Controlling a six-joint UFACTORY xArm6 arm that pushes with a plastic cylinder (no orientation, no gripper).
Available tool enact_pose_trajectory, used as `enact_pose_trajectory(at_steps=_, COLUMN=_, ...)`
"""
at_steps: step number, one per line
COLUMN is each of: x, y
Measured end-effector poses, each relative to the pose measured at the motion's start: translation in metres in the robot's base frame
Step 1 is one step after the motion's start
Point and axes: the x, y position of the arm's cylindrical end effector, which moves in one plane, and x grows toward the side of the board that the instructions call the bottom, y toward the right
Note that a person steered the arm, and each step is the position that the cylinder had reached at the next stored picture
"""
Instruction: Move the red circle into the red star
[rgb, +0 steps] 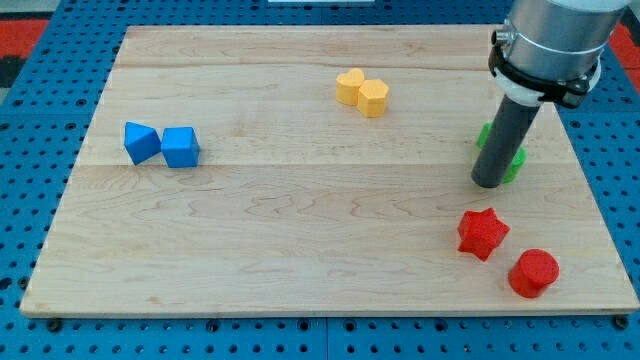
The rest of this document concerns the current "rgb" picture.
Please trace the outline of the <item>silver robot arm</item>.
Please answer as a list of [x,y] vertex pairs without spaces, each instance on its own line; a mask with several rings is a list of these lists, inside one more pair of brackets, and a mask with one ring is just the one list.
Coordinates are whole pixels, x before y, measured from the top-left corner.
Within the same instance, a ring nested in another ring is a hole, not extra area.
[[516,0],[491,35],[489,69],[515,103],[580,106],[629,0]]

